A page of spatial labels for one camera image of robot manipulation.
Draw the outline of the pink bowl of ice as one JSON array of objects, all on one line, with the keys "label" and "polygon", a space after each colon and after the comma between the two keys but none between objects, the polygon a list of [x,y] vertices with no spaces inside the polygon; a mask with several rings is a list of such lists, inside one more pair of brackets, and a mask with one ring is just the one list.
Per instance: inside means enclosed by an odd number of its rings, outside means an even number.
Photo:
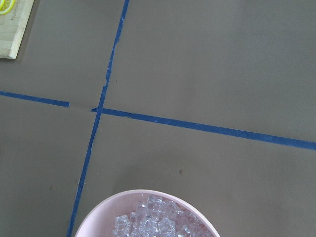
[{"label": "pink bowl of ice", "polygon": [[76,232],[78,237],[217,237],[195,207],[170,194],[129,190],[99,203]]}]

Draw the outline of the bamboo cutting board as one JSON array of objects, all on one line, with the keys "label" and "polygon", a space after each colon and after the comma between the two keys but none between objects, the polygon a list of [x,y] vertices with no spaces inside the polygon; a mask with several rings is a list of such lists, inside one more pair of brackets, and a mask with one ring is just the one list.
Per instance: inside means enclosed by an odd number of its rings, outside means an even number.
[{"label": "bamboo cutting board", "polygon": [[33,0],[16,0],[9,13],[0,15],[1,58],[16,59],[33,3]]}]

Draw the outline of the yellow lemon slice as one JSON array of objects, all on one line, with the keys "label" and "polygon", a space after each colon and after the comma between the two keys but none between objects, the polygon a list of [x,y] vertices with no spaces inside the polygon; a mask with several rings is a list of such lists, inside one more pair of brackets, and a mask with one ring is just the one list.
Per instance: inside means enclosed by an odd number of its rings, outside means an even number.
[{"label": "yellow lemon slice", "polygon": [[15,0],[1,0],[0,1],[0,15],[9,13],[15,5]]}]

